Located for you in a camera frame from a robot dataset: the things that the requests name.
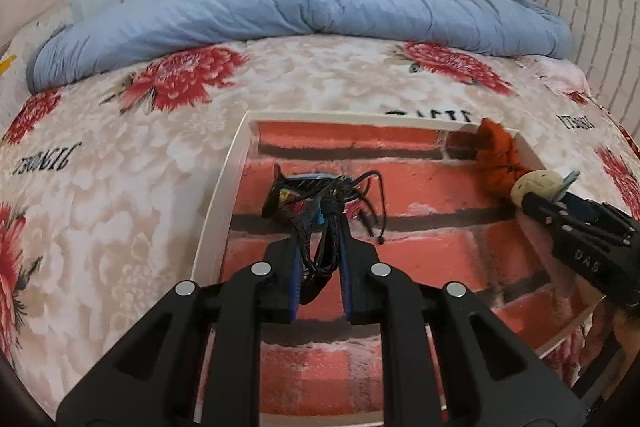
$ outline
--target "yellow object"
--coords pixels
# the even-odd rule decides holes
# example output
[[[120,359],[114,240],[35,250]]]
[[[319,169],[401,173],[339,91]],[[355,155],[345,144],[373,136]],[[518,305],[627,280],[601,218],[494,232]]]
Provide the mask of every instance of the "yellow object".
[[[289,192],[286,188],[280,190],[280,203],[285,203],[289,199],[293,198],[292,192]]]
[[[511,201],[522,208],[522,198],[533,192],[546,200],[551,200],[562,188],[564,179],[553,171],[533,171],[520,178],[511,189]]]
[[[15,55],[9,55],[9,58],[7,60],[3,60],[2,62],[0,62],[0,74],[3,74],[6,70],[9,69],[9,66],[11,66],[11,63],[18,57],[16,57]]]

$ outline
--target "orange cloth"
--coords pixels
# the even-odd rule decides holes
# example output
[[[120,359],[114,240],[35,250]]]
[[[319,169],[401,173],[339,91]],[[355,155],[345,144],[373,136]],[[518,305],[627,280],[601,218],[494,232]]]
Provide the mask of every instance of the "orange cloth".
[[[476,136],[479,145],[476,162],[482,188],[490,196],[509,199],[515,182],[531,172],[520,165],[513,136],[488,118],[482,119]]]

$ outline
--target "red brick pattern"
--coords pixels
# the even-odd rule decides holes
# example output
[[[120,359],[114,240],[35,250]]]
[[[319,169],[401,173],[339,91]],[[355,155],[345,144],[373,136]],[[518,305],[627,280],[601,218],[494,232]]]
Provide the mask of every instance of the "red brick pattern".
[[[474,157],[474,135],[278,122],[261,123],[259,132],[260,146],[266,144],[272,151],[285,151],[284,157],[296,157],[288,155],[287,150],[331,148],[378,150],[380,157],[351,155],[351,159],[335,161],[251,157],[242,176],[236,214],[259,215],[273,182],[275,163],[285,174],[322,171],[358,176],[377,169],[385,182],[388,215],[417,223],[409,232],[394,231],[391,226],[386,243],[376,245],[381,261],[428,285],[441,287],[450,280],[460,280],[473,291],[496,296],[498,303],[502,302],[500,293],[506,295],[511,289],[514,300],[494,311],[532,348],[545,344],[584,309],[577,297],[556,298],[549,285],[529,288],[523,284],[538,280],[543,267],[516,220],[491,222],[482,217],[493,212],[498,201],[487,198],[478,185],[475,164],[469,160]],[[389,155],[389,150],[402,153]],[[442,154],[428,157],[413,154],[429,150]],[[369,196],[373,206],[379,208],[374,185]],[[465,212],[466,221],[456,226],[455,216]],[[447,228],[420,228],[419,218],[443,214],[454,217],[447,221]],[[477,221],[473,221],[474,216],[478,216]],[[365,238],[362,227],[353,227],[353,232],[360,239]],[[274,239],[232,231],[222,266],[223,280],[260,260],[267,244]],[[338,274],[334,274],[314,302],[300,306],[298,312],[298,318],[311,325],[337,323],[342,317]],[[263,412],[335,415],[379,410],[382,391],[379,337],[292,346],[262,344]]]
[[[535,250],[518,222],[501,221],[484,229],[486,243],[494,262],[498,281],[513,284],[543,269]]]
[[[442,287],[458,280],[473,291],[489,286],[473,235],[445,229],[405,239],[390,239],[378,248],[380,261],[408,273],[415,282]]]
[[[425,151],[438,147],[432,129],[338,123],[260,122],[260,144],[282,149],[391,149]]]

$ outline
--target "red flower print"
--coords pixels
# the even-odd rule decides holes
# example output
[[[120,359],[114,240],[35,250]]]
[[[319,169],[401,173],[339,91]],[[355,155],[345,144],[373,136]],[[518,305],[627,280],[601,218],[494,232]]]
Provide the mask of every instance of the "red flower print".
[[[455,78],[463,84],[482,84],[494,92],[511,94],[511,83],[503,80],[477,58],[451,51],[440,44],[431,42],[406,42],[401,50],[404,57],[414,60],[418,66],[431,73],[439,73]]]
[[[20,143],[22,137],[33,131],[35,125],[53,111],[61,99],[62,95],[57,89],[49,89],[29,98],[7,129],[2,141]]]
[[[17,299],[42,257],[28,271],[20,269],[22,249],[20,233],[25,225],[24,211],[14,212],[8,203],[0,203],[0,350],[12,361],[12,347],[17,346],[17,333],[23,325],[25,306]]]
[[[589,100],[583,93],[580,91],[567,91],[565,93],[570,99],[572,99],[575,103],[579,103],[580,105],[587,105]]]
[[[128,77],[122,89],[103,102],[120,99],[120,112],[150,97],[150,108],[172,111],[181,105],[209,103],[206,86],[230,87],[227,80],[246,57],[222,46],[206,46],[174,53]]]
[[[625,140],[629,144],[629,147],[631,147],[631,150],[634,152],[636,157],[640,160],[640,149],[638,149],[638,145],[636,144],[636,141],[633,138],[631,138],[631,135],[622,126],[622,124],[616,123],[616,125],[618,126],[618,129],[620,130],[620,133],[622,133],[622,136],[625,137]]]
[[[611,176],[616,184],[622,200],[629,207],[634,219],[640,219],[640,187],[633,173],[622,161],[608,148],[597,147],[594,149],[604,164],[604,171]]]
[[[559,378],[571,387],[578,377],[578,357],[584,344],[582,328],[577,328],[562,343],[551,351],[543,360]]]

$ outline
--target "floral bedsheet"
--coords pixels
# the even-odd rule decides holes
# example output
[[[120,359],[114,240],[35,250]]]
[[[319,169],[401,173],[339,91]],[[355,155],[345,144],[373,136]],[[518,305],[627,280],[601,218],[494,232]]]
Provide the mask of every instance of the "floral bedsheet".
[[[0,349],[54,415],[152,304],[190,275],[226,151],[249,109],[408,114],[520,129],[574,191],[640,217],[640,160],[580,93],[508,58],[343,36],[231,42],[29,97],[21,32],[0,76]]]

